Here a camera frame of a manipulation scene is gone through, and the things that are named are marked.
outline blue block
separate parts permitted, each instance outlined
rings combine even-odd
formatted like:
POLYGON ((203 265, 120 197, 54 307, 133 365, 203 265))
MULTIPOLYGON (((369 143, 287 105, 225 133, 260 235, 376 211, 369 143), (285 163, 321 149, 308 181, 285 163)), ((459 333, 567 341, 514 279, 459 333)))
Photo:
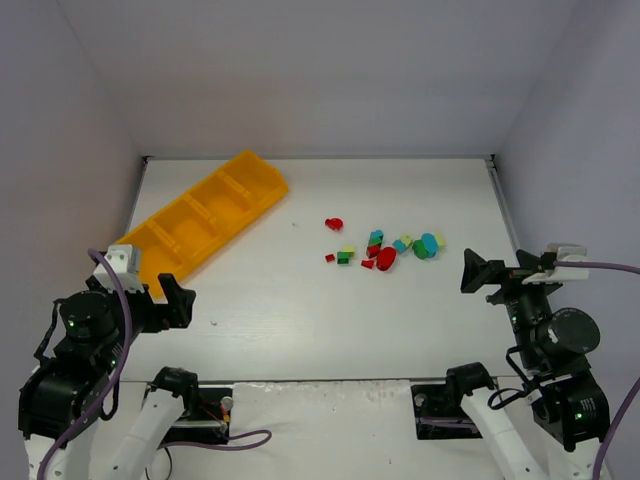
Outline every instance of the blue block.
POLYGON ((433 258, 438 253, 438 241, 436 237, 431 233, 425 233, 422 236, 422 243, 427 250, 427 258, 433 258))
POLYGON ((395 242, 392 243, 393 248, 396 249, 396 251, 398 253, 404 253, 407 250, 407 246, 402 243, 400 240, 396 240, 395 242))

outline gray wall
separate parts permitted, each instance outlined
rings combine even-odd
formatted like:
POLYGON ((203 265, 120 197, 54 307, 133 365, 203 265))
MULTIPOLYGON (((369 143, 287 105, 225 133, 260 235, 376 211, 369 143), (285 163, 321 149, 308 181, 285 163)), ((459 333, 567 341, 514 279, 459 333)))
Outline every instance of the gray wall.
POLYGON ((87 247, 123 231, 141 162, 56 2, 2 2, 0 64, 0 476, 20 479, 30 352, 91 273, 87 247))
MULTIPOLYGON (((640 2, 585 0, 501 149, 498 169, 524 248, 550 241, 593 260, 640 265, 640 2)), ((591 355, 617 410, 640 375, 640 278, 592 272, 553 295, 590 313, 603 340, 591 355)), ((610 450, 617 478, 636 478, 640 402, 610 450)))
POLYGON ((142 153, 495 153, 576 0, 61 0, 142 153))

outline small red block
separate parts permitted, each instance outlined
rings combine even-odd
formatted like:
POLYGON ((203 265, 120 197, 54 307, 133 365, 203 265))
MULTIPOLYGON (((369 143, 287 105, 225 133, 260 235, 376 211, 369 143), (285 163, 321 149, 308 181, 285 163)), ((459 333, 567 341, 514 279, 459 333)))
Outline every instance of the small red block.
POLYGON ((391 268, 396 260, 396 249, 393 247, 384 247, 378 255, 376 266, 378 270, 386 272, 391 268))
POLYGON ((367 247, 367 258, 373 258, 380 253, 380 245, 369 245, 367 247))
POLYGON ((339 232, 344 226, 344 223, 339 218, 327 218, 324 224, 334 232, 339 232))

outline orange compartment tray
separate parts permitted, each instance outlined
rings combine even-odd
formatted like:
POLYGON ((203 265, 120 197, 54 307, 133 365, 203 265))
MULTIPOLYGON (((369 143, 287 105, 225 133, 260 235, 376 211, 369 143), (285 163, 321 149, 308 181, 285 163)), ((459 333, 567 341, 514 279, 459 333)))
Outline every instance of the orange compartment tray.
POLYGON ((245 151, 116 243, 142 250, 140 280, 159 297, 159 273, 184 279, 288 191, 278 170, 245 151))

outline purple cable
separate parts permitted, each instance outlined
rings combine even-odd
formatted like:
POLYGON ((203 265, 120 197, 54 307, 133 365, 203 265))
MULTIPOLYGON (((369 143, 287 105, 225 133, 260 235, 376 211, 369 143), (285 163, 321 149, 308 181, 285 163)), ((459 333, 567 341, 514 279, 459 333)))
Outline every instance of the purple cable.
POLYGON ((478 433, 478 427, 473 423, 453 423, 456 421, 467 421, 466 418, 451 418, 451 417, 420 417, 421 425, 430 425, 432 427, 440 428, 457 428, 471 430, 472 433, 478 433))
POLYGON ((109 262, 100 255, 100 253, 94 249, 90 248, 87 253, 89 256, 97 261, 100 265, 104 267, 113 282, 113 286, 115 287, 116 293, 118 294, 118 299, 120 300, 120 304, 122 305, 122 313, 124 314, 124 345, 122 346, 122 354, 120 355, 118 366, 116 367, 111 379, 105 386, 105 388, 100 392, 100 395, 96 397, 93 403, 85 410, 85 412, 80 415, 76 421, 67 429, 65 432, 58 437, 58 439, 51 445, 51 448, 47 451, 44 457, 42 457, 42 461, 40 462, 40 467, 38 468, 38 476, 37 480, 46 480, 45 475, 47 471, 47 466, 51 459, 56 454, 58 449, 70 438, 75 437, 76 434, 84 427, 84 421, 90 416, 94 415, 99 408, 102 406, 102 402, 107 398, 109 392, 113 390, 113 387, 118 382, 120 378, 120 374, 124 369, 124 365, 127 361, 127 357, 129 356, 129 349, 131 348, 131 342, 133 338, 133 323, 131 321, 131 310, 129 309, 129 302, 127 302, 127 296, 124 294, 124 288, 122 287, 122 283, 120 279, 109 265, 109 262))
POLYGON ((271 430, 266 430, 266 429, 254 430, 253 432, 247 432, 241 435, 234 435, 232 437, 227 437, 227 440, 231 440, 231 441, 240 440, 242 438, 253 437, 254 435, 266 435, 266 437, 260 440, 259 442, 251 443, 249 445, 209 445, 207 443, 198 443, 198 442, 170 442, 170 443, 163 443, 158 447, 158 449, 168 448, 168 447, 197 447, 197 448, 205 448, 207 450, 217 450, 219 452, 242 452, 245 450, 251 450, 254 448, 261 447, 262 445, 267 443, 269 440, 271 440, 273 433, 271 433, 271 430))
MULTIPOLYGON (((556 267, 569 267, 569 268, 599 268, 603 270, 619 270, 621 272, 635 273, 636 275, 640 275, 640 268, 633 267, 631 265, 622 265, 620 263, 604 263, 604 262, 555 262, 554 265, 556 267)), ((593 462, 593 476, 591 477, 593 480, 600 480, 600 471, 602 470, 602 464, 604 463, 604 456, 607 454, 607 450, 613 441, 613 436, 618 430, 620 423, 622 422, 622 418, 629 410, 631 403, 634 398, 640 391, 640 378, 636 380, 636 383, 633 384, 627 396, 624 397, 620 408, 616 412, 616 415, 613 417, 613 421, 609 426, 609 430, 607 430, 607 434, 604 437, 604 441, 600 444, 600 448, 598 448, 598 453, 596 454, 596 459, 593 462)))

